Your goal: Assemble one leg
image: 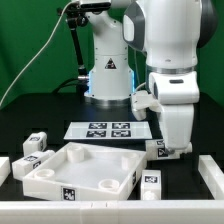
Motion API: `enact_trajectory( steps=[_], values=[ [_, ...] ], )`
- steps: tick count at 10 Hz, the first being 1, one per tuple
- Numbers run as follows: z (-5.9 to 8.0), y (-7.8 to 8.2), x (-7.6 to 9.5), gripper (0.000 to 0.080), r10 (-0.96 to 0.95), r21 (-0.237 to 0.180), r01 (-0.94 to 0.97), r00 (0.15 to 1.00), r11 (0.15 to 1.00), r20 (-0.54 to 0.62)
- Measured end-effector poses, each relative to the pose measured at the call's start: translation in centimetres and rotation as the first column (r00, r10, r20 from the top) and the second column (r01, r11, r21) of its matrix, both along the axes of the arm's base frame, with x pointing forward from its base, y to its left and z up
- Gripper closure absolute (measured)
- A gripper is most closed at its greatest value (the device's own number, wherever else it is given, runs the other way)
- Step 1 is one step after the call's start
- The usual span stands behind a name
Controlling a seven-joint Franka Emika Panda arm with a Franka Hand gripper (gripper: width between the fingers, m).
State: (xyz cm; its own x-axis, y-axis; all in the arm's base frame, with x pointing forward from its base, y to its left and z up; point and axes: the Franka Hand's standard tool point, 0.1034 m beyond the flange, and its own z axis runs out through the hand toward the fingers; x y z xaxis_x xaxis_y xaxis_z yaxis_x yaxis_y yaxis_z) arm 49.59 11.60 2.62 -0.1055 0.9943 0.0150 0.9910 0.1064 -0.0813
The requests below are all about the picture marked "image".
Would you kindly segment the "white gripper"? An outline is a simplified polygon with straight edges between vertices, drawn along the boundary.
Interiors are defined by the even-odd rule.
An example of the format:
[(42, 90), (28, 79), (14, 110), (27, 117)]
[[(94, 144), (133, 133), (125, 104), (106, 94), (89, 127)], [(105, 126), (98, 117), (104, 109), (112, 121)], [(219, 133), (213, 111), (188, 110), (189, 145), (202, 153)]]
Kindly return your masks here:
[(159, 128), (168, 151), (185, 150), (191, 139), (194, 104), (199, 101), (197, 73), (159, 74), (151, 72), (149, 92), (136, 91), (131, 95), (134, 117), (146, 118), (146, 109), (157, 113)]

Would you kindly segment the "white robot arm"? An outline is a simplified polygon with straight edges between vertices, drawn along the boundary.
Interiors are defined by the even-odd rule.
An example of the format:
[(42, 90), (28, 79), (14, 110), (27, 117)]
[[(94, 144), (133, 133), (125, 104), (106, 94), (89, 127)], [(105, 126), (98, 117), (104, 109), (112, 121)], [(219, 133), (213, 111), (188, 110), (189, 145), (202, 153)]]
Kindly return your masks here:
[(199, 101), (197, 53), (214, 35), (211, 0), (112, 0), (124, 7), (116, 23), (103, 11), (86, 14), (93, 28), (94, 67), (85, 97), (102, 104), (129, 99), (136, 119), (157, 113), (165, 147), (183, 150)]

